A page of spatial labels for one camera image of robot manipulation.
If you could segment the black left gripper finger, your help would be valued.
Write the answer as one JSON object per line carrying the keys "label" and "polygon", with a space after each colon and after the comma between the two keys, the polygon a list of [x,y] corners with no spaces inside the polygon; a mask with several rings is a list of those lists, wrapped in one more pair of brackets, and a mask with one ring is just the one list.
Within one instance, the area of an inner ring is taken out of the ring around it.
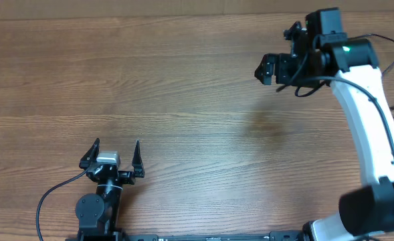
{"label": "black left gripper finger", "polygon": [[90,149],[80,159],[79,168],[87,169],[89,166],[96,161],[96,158],[100,151],[100,139],[96,138]]}
{"label": "black left gripper finger", "polygon": [[134,155],[132,158],[132,167],[134,169],[134,176],[137,178],[145,177],[144,165],[142,162],[141,154],[140,154],[140,141],[136,141],[136,146],[134,148]]}

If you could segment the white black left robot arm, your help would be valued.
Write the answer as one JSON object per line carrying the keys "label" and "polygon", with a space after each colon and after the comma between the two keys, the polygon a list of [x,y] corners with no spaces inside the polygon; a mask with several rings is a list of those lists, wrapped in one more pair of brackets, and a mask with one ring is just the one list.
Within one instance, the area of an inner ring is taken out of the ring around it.
{"label": "white black left robot arm", "polygon": [[121,170],[120,163],[118,152],[100,150],[99,139],[80,159],[79,168],[97,187],[94,193],[83,195],[76,203],[75,213],[79,221],[76,240],[129,239],[126,232],[117,227],[117,220],[123,186],[134,185],[137,178],[145,176],[139,142],[134,148],[133,170]]}

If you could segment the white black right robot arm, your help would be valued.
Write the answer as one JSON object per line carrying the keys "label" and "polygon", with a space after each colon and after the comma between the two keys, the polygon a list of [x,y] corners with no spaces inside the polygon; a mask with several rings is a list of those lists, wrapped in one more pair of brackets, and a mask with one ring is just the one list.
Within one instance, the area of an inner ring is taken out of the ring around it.
{"label": "white black right robot arm", "polygon": [[338,211],[310,221],[293,240],[376,240],[394,232],[394,116],[367,35],[349,37],[338,8],[309,13],[284,31],[288,54],[266,54],[254,76],[280,89],[328,86],[340,103],[358,154],[362,187],[342,195]]}

